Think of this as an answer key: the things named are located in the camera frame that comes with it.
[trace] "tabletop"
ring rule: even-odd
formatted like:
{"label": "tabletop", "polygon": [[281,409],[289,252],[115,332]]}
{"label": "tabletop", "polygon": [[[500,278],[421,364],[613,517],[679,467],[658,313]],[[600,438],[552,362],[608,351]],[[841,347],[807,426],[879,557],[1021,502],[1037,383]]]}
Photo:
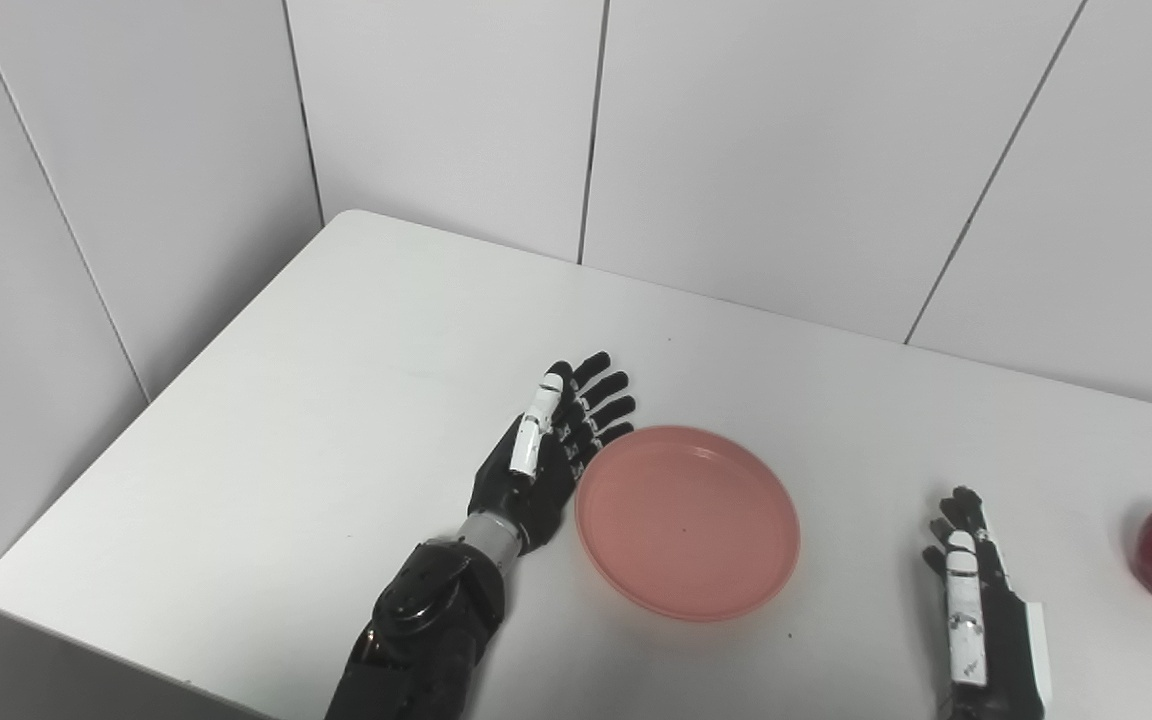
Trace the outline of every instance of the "tabletop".
{"label": "tabletop", "polygon": [[[768,273],[776,270],[767,268]],[[479,719],[929,720],[934,501],[986,500],[1046,605],[1048,717],[1152,715],[1152,406],[349,211],[0,560],[0,611],[280,720],[324,715],[380,589],[465,515],[552,361],[608,350],[639,427],[735,439],[799,513],[776,600],[712,626],[596,574],[571,518],[508,579]]]}

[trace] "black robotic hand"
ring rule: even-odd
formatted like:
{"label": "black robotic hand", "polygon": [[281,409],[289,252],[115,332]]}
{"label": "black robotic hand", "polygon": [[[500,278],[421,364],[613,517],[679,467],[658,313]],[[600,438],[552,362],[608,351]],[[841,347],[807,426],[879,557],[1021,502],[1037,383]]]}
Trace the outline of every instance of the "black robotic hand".
{"label": "black robotic hand", "polygon": [[634,397],[616,396],[630,386],[623,372],[591,381],[612,366],[599,353],[575,370],[554,363],[525,414],[509,425],[473,478],[470,515],[488,511],[521,531],[521,555],[558,532],[563,506],[589,461],[613,439],[630,433],[620,423],[634,411]]}
{"label": "black robotic hand", "polygon": [[599,353],[575,370],[554,363],[525,414],[477,471],[454,539],[416,546],[372,607],[328,720],[456,720],[473,667],[505,619],[505,575],[553,539],[585,465],[631,432],[634,397]]}
{"label": "black robotic hand", "polygon": [[941,501],[923,560],[945,582],[950,720],[1043,720],[1051,703],[1043,607],[1011,591],[980,498],[958,487]]}

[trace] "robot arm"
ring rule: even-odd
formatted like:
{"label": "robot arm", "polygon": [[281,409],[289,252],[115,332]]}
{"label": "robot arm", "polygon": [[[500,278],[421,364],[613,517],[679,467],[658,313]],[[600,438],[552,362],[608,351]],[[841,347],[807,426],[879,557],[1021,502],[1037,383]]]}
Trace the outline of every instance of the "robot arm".
{"label": "robot arm", "polygon": [[358,637],[328,720],[456,720],[473,667],[505,619],[505,575],[558,532],[585,465],[631,432],[617,423],[634,397],[599,353],[575,370],[554,363],[526,412],[479,468],[465,523],[416,546],[380,593]]}
{"label": "robot arm", "polygon": [[923,560],[945,582],[950,639],[948,720],[1043,720],[1051,673],[1043,607],[1025,602],[1011,583],[980,498],[958,487],[941,501]]}

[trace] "white finger segment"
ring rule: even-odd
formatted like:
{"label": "white finger segment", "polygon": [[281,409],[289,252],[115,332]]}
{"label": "white finger segment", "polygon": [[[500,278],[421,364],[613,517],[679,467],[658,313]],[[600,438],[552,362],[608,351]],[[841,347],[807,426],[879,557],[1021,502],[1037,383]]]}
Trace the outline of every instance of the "white finger segment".
{"label": "white finger segment", "polygon": [[986,687],[984,614],[980,607],[980,574],[970,533],[955,530],[946,543],[945,592],[950,630],[950,680]]}
{"label": "white finger segment", "polygon": [[515,473],[524,473],[536,478],[536,460],[540,454],[540,441],[553,429],[554,410],[563,396],[563,378],[556,373],[547,373],[536,387],[531,406],[522,414],[518,433],[513,441],[513,454],[509,456],[509,469]]}

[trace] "white wall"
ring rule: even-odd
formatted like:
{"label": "white wall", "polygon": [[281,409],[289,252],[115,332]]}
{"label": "white wall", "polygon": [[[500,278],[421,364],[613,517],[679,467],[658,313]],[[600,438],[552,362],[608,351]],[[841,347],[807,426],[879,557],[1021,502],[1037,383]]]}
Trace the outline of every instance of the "white wall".
{"label": "white wall", "polygon": [[1087,5],[914,342],[1152,401],[1152,3]]}
{"label": "white wall", "polygon": [[602,1],[288,0],[327,218],[575,260]]}
{"label": "white wall", "polygon": [[904,340],[1076,0],[613,0],[585,264]]}
{"label": "white wall", "polygon": [[[0,59],[44,160],[0,78],[0,555],[145,406],[97,287],[156,389],[317,228],[303,129],[282,118],[297,106],[278,3],[207,3],[228,23],[46,5],[0,3]],[[161,73],[151,46],[172,56]],[[247,116],[266,105],[279,118]],[[126,265],[96,262],[101,247]],[[244,715],[0,617],[0,720],[97,717]]]}
{"label": "white wall", "polygon": [[0,68],[154,396],[321,227],[280,0],[0,0]]}

